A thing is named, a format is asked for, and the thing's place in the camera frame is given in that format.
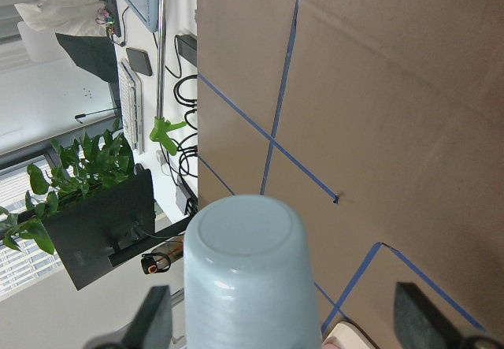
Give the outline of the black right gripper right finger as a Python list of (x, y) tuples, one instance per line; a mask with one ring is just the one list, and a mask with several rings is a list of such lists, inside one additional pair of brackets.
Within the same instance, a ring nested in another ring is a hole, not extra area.
[(502, 348), (485, 333), (458, 329), (414, 283), (395, 285), (393, 326), (403, 348)]

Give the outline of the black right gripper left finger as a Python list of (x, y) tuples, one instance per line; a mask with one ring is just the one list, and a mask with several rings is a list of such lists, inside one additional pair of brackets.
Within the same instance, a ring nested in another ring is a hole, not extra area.
[(153, 286), (127, 329), (88, 340), (83, 348), (169, 348), (172, 303), (168, 285)]

